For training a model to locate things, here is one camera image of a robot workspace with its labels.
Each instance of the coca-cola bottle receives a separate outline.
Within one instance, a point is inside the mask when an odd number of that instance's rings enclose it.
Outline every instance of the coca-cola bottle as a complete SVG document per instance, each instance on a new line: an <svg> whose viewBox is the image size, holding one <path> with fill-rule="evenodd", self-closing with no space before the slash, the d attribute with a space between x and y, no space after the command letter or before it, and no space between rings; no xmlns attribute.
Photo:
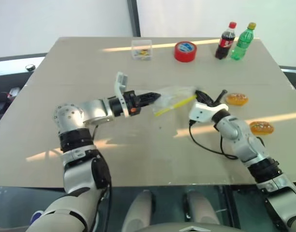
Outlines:
<svg viewBox="0 0 296 232"><path fill-rule="evenodd" d="M229 28L222 34L219 41L219 46L216 51L215 57L218 59L223 59L229 53L232 43L235 39L234 28L236 27L236 22L230 22Z"/></svg>

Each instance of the plastic box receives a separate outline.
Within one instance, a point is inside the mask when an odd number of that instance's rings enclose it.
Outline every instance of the plastic box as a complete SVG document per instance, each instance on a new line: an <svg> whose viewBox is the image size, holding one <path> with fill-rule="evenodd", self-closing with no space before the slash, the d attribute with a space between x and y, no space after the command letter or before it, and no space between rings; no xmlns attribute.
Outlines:
<svg viewBox="0 0 296 232"><path fill-rule="evenodd" d="M132 40L132 57L136 60L151 60L152 41Z"/></svg>

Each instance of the black cable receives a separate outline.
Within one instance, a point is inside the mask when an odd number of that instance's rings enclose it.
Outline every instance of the black cable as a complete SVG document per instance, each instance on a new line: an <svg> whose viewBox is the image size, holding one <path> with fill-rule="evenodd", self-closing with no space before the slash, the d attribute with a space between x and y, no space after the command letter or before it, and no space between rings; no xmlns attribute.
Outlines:
<svg viewBox="0 0 296 232"><path fill-rule="evenodd" d="M92 134L92 139L93 140L94 140L94 136L96 134L96 131L97 131L98 127L99 127L99 125L96 125L95 128L94 128L94 131L93 131L93 134ZM99 153L99 155L106 162L104 156L101 153ZM111 205L112 205L112 199L113 199L113 187L112 187L112 184L111 184L111 177L110 177L110 181L109 181L109 184L108 184L108 187L107 187L106 191L108 191L108 203L107 203L107 213L106 213L106 219L105 219L103 232L107 232L107 230L108 230L109 217L110 217L110 211L111 211Z"/></svg>
<svg viewBox="0 0 296 232"><path fill-rule="evenodd" d="M106 214L106 220L105 220L105 225L104 225L104 232L107 232L107 230L108 230L109 216L110 216L112 198L113 198L112 195L113 195L113 188L112 188L112 185L110 182L109 187L108 187L108 204L107 204L107 214Z"/></svg>
<svg viewBox="0 0 296 232"><path fill-rule="evenodd" d="M264 144L264 141L263 141L263 139L262 139L262 138L260 138L260 137L257 137L257 139L261 141L261 143L262 143L262 145L263 145L263 146L265 146L265 144Z"/></svg>
<svg viewBox="0 0 296 232"><path fill-rule="evenodd" d="M195 142L195 144L197 144L197 145L200 146L201 148L203 148L203 149L205 149L205 150L207 150L207 151L213 152L213 153L215 153L215 154L223 155L223 156L227 157L227 158L230 159L230 160L237 160L237 159L238 159L237 156L229 155L229 154L225 154L225 153L218 152L218 151L214 151L214 150L211 150L211 149L209 149L209 148L207 148L207 147L205 147L205 146L199 144L199 143L194 139L194 137L193 137L193 135L192 135L192 132L191 132L191 125L189 125L189 134L190 134L190 136L191 136L193 142Z"/></svg>
<svg viewBox="0 0 296 232"><path fill-rule="evenodd" d="M96 131L97 131L97 128L99 127L99 125L96 125L94 130L93 130L93 134L92 134L92 141L94 141L94 137L95 137L95 134L96 134Z"/></svg>
<svg viewBox="0 0 296 232"><path fill-rule="evenodd" d="M224 150L223 150L222 142L223 142L223 137L222 137L222 135L220 134L220 150L221 150L221 153L224 154Z"/></svg>

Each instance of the table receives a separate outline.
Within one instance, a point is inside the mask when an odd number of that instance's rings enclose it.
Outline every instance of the table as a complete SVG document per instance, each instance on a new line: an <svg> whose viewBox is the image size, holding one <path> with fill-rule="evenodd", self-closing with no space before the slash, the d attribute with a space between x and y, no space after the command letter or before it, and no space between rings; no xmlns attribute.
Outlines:
<svg viewBox="0 0 296 232"><path fill-rule="evenodd" d="M271 156L296 181L296 90L259 39L241 61L214 58L218 39L152 38L151 61L132 60L130 45L139 38L60 38L0 121L0 186L63 186L57 128L58 104L80 103L114 94L117 71L129 76L128 90L197 86L212 97L222 89L245 93L250 101L230 106L245 120L264 118L275 132L263 137ZM173 57L173 45L198 44L193 62ZM196 146L188 134L192 104L155 117L151 106L131 118L99 127L96 144L105 156L114 186L253 184L248 170ZM199 142L219 149L219 135L196 124ZM225 152L230 152L224 145Z"/></svg>

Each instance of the green bottle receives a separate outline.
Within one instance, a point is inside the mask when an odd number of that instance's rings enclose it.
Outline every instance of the green bottle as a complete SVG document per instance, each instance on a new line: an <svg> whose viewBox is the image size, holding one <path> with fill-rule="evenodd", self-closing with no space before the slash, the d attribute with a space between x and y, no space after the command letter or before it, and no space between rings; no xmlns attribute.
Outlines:
<svg viewBox="0 0 296 232"><path fill-rule="evenodd" d="M253 40L253 30L255 29L256 24L250 23L247 27L247 30L245 30L241 35L239 36L238 42L236 44L236 47L232 51L231 58L235 60L242 59L247 51L247 48L249 47L251 41Z"/></svg>

